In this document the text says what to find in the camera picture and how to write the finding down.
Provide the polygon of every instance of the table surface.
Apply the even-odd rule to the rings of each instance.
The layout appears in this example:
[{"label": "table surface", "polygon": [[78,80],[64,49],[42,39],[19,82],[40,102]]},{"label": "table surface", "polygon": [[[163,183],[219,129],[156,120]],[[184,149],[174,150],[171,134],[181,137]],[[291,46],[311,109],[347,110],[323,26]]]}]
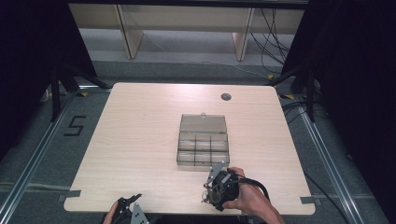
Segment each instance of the table surface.
[{"label": "table surface", "polygon": [[114,86],[71,187],[80,196],[64,208],[106,212],[119,197],[141,193],[145,213],[240,214],[202,203],[208,171],[177,167],[181,116],[203,112],[225,116],[230,166],[263,183],[280,214],[315,212],[300,200],[311,194],[274,88],[155,83]]}]

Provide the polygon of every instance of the metal frame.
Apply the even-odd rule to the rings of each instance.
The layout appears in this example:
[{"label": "metal frame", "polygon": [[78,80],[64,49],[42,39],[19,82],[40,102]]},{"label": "metal frame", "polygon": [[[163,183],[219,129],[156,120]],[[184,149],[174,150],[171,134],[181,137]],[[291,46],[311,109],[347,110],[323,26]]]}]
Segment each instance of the metal frame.
[{"label": "metal frame", "polygon": [[[301,97],[296,95],[297,101],[301,102]],[[326,148],[326,144],[323,142],[323,139],[320,136],[320,133],[317,129],[317,126],[311,119],[306,115],[304,109],[299,107],[300,113],[302,113],[302,118],[305,123],[306,129],[314,141],[315,147],[318,150],[318,154],[323,162],[323,165],[329,175],[330,180],[332,181],[332,185],[341,201],[341,204],[346,211],[346,216],[349,219],[350,223],[364,223],[362,215],[353,199],[349,189],[343,179],[341,177],[340,172],[338,171],[334,161],[332,160],[332,156],[329,153],[329,150]]]},{"label": "metal frame", "polygon": [[7,224],[11,219],[11,216],[14,213],[15,209],[17,208],[18,203],[20,202],[21,197],[23,196],[23,193],[25,192],[33,175],[35,174],[35,170],[42,161],[47,149],[50,146],[53,137],[56,134],[56,131],[58,130],[60,124],[62,123],[64,119],[64,113],[67,110],[67,107],[69,107],[70,103],[73,101],[75,96],[76,94],[72,93],[66,99],[66,101],[64,102],[64,107],[61,110],[61,113],[59,114],[58,118],[49,124],[48,129],[44,133],[44,136],[41,138],[32,157],[26,164],[22,174],[20,175],[20,178],[14,184],[11,192],[8,194],[7,198],[1,205],[0,223]]}]

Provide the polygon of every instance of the wrist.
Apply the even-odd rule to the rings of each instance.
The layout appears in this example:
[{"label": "wrist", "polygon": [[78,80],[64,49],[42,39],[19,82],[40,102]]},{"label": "wrist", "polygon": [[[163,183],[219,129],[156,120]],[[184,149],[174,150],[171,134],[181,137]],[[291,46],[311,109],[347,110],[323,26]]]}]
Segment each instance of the wrist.
[{"label": "wrist", "polygon": [[272,207],[271,209],[266,209],[257,214],[262,220],[264,220],[267,224],[283,224],[283,219],[277,210]]}]

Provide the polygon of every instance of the human hand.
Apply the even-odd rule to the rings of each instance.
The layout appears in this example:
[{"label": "human hand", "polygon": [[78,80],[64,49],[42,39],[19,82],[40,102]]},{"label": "human hand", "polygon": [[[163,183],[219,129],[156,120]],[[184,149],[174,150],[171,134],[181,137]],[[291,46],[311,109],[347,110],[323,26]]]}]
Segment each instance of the human hand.
[{"label": "human hand", "polygon": [[[241,168],[232,167],[230,169],[238,174],[238,178],[245,176],[244,170]],[[260,189],[247,183],[239,183],[239,197],[234,201],[224,203],[222,206],[228,209],[239,209],[243,214],[258,216],[268,224],[284,223],[280,214]]]},{"label": "human hand", "polygon": [[103,220],[103,224],[111,224],[111,221],[113,220],[114,213],[116,213],[117,206],[119,205],[119,201],[115,201],[113,205],[110,208],[110,211],[108,211],[107,215],[105,216],[105,219]]}]

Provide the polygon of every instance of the floor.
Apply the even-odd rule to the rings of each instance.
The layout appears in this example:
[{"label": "floor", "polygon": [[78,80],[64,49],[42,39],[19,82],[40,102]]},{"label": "floor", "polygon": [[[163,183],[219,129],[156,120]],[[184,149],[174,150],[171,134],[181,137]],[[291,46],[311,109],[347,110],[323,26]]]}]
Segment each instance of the floor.
[{"label": "floor", "polygon": [[[142,73],[161,73],[159,68],[169,69],[169,66],[172,68],[174,64],[179,64],[179,67],[184,66],[186,69],[194,67],[202,71],[211,71],[216,66],[219,68],[217,72],[229,69],[237,71],[236,76],[260,78],[265,81],[270,75],[277,76],[276,72],[280,72],[281,69],[281,63],[267,55],[262,56],[262,51],[252,37],[247,43],[245,60],[238,62],[234,55],[231,34],[146,31],[136,58],[128,60],[119,31],[88,29],[80,31],[99,78],[110,82],[128,80],[129,69],[140,69]],[[255,34],[255,37],[261,43],[265,42],[263,35]],[[290,46],[292,39],[293,35],[278,36],[278,40],[285,46]],[[282,61],[279,48],[273,46],[267,46],[267,48]],[[156,71],[147,71],[139,67],[139,64],[147,63],[158,64],[159,67],[153,66]],[[117,70],[120,67],[122,71],[127,72],[122,75],[116,72],[120,71]],[[282,105],[295,102],[288,98],[291,82],[292,78],[276,87],[279,95],[285,97],[280,100]],[[84,80],[80,80],[79,84],[91,86],[91,83]],[[108,97],[108,91],[91,89],[88,92],[88,97],[70,97],[68,94],[63,97],[64,103],[67,103],[70,98],[73,99],[69,103],[69,109],[64,112],[64,120],[59,121],[60,126],[53,130],[54,136],[48,139],[49,147],[44,150],[43,157],[37,161],[34,169],[24,170],[32,155],[35,155],[37,146],[43,144],[42,136],[48,131],[50,125],[48,118],[51,113],[51,104],[47,96],[43,96],[43,105],[36,111],[35,118],[32,119],[30,128],[26,129],[21,143],[12,148],[7,157],[1,161],[0,200],[2,202],[9,199],[13,184],[19,181],[21,175],[31,174],[29,184],[23,189],[24,194],[21,195],[19,203],[9,211],[12,214],[8,218],[10,223],[100,223],[103,214],[71,214],[63,209],[64,196],[78,169],[78,165],[72,164],[80,163],[85,152],[84,148],[89,144],[95,124],[101,114],[101,109],[98,108],[103,108]],[[296,97],[304,99],[304,94]],[[83,132],[79,139],[65,141],[64,134],[71,131],[68,129],[70,119],[82,114],[89,115],[81,121],[84,122],[86,132]],[[356,203],[359,219],[351,219],[349,212],[345,211],[346,205],[340,200],[343,197],[323,163],[318,144],[313,140],[312,133],[308,131],[309,122],[307,122],[304,108],[290,107],[285,110],[285,117],[303,169],[323,190],[319,189],[308,177],[307,183],[316,203],[317,212],[312,217],[284,217],[286,222],[343,223],[346,221],[341,214],[344,214],[349,218],[348,223],[388,223],[353,161],[346,156],[347,149],[344,148],[342,140],[322,106],[315,105],[315,116],[315,127],[320,133],[326,151],[335,163],[336,171],[342,177],[342,183],[345,184],[346,190]]]}]

